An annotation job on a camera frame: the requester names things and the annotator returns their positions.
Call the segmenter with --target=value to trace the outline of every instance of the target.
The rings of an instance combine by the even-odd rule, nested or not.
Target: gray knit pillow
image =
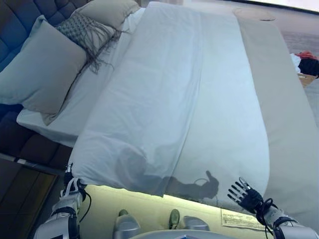
[[[78,12],[55,28],[85,50],[90,69],[97,73],[103,62],[98,55],[116,31]]]

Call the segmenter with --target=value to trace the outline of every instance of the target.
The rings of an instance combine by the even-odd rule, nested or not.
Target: metal part
[[[24,166],[26,166],[28,168],[36,169],[36,170],[38,170],[40,172],[53,174],[53,175],[59,175],[59,176],[63,176],[64,175],[64,172],[62,170],[50,168],[48,166],[44,166],[44,165],[41,165],[41,164],[38,164],[38,163],[33,163],[31,161],[28,161],[28,160],[25,160],[25,159],[22,159],[22,158],[12,157],[12,156],[7,155],[7,154],[0,153],[0,158],[4,159],[4,160],[11,161],[11,162],[16,162],[16,163],[22,164],[22,165],[24,165]]]
[[[141,227],[136,219],[130,214],[116,218],[113,239],[128,239],[140,233]]]

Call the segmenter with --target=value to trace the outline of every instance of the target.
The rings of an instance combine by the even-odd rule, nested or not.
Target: bedding
[[[56,114],[85,61],[83,49],[40,16],[20,53],[0,72],[0,103]]]
[[[70,162],[84,184],[237,210],[239,176],[263,193],[268,141],[236,18],[150,3]]]
[[[94,0],[76,12],[119,30],[124,19],[139,8],[134,0]]]
[[[238,19],[266,126],[265,198],[319,231],[318,130],[287,46],[271,23]]]
[[[69,19],[55,28],[85,50],[87,64],[94,73],[97,73],[103,62],[98,55],[101,48],[112,38],[115,30],[78,12],[73,13]]]
[[[122,33],[118,41],[113,42],[106,51],[100,54],[101,59],[109,64],[102,64],[98,74],[86,69],[77,77],[60,113],[50,125],[46,126],[43,123],[40,113],[27,109],[20,112],[17,123],[55,142],[73,147],[96,99],[109,82],[113,67],[116,68],[120,63],[144,10],[141,8],[129,15],[123,24],[123,30],[128,33]]]

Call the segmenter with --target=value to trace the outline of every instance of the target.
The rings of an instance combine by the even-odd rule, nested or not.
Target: white duvet
[[[227,208],[239,176],[264,193],[268,141],[236,18],[149,4],[70,162],[84,184]]]

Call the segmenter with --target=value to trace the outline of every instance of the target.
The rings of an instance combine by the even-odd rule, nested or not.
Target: robotic arm
[[[239,182],[235,182],[231,187],[228,197],[248,212],[256,214],[257,220],[275,239],[319,239],[314,230],[300,225],[278,209],[272,199],[264,201],[243,178],[239,178]]]
[[[59,202],[52,207],[49,219],[38,227],[34,239],[80,238],[78,212],[86,193],[78,180],[73,178],[71,167],[68,165],[65,171],[65,189],[61,191]]]
[[[61,191],[60,200],[52,207],[50,218],[37,229],[34,239],[79,239],[78,212],[87,193],[71,173],[72,165],[68,165],[64,176],[65,189]],[[243,179],[231,186],[228,197],[252,214],[268,229],[275,239],[319,239],[314,230],[300,225],[296,220],[284,214],[273,204],[272,199],[266,201]],[[172,238],[168,231],[161,231],[160,238]],[[137,238],[153,238],[140,235]]]

